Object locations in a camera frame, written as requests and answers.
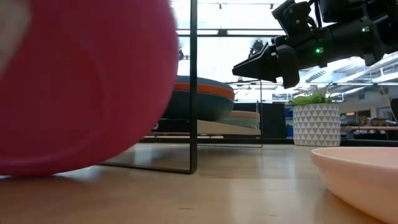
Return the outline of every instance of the pink bowl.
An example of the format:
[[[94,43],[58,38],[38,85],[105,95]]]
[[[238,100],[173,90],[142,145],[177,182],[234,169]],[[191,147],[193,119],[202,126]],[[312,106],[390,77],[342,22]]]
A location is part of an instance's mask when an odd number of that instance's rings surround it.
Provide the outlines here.
[[[339,198],[386,223],[398,223],[398,147],[314,149],[312,161]]]

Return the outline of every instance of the geometric pattern planter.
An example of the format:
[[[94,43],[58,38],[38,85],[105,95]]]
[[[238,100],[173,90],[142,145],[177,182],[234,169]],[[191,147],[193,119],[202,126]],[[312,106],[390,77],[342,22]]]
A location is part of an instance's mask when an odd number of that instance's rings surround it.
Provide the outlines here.
[[[340,145],[339,106],[331,103],[295,106],[294,144],[297,146]]]

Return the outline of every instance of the green plant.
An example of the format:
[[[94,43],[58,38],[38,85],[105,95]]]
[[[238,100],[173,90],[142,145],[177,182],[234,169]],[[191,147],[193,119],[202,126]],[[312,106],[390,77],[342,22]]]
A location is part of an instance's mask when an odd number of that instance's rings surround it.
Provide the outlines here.
[[[303,106],[303,105],[309,105],[309,104],[316,104],[316,103],[332,103],[332,100],[330,98],[330,93],[327,94],[328,87],[330,86],[327,85],[326,87],[319,89],[317,86],[314,88],[314,92],[310,96],[298,96],[295,97],[292,100],[293,106]]]

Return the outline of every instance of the wooden floor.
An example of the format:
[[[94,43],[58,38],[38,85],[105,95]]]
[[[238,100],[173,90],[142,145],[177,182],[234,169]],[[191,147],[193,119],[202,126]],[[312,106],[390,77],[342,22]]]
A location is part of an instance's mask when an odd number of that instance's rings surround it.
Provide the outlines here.
[[[181,168],[187,149],[140,145],[113,161]],[[96,166],[46,179],[3,178],[0,223],[381,223],[327,191],[310,150],[202,146],[194,175]]]

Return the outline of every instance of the potted plant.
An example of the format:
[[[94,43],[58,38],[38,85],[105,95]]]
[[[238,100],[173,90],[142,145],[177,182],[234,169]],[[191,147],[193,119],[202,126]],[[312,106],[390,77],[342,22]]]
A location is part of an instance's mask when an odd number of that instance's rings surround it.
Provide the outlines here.
[[[310,96],[293,99],[294,144],[298,146],[339,146],[339,106],[318,88]]]

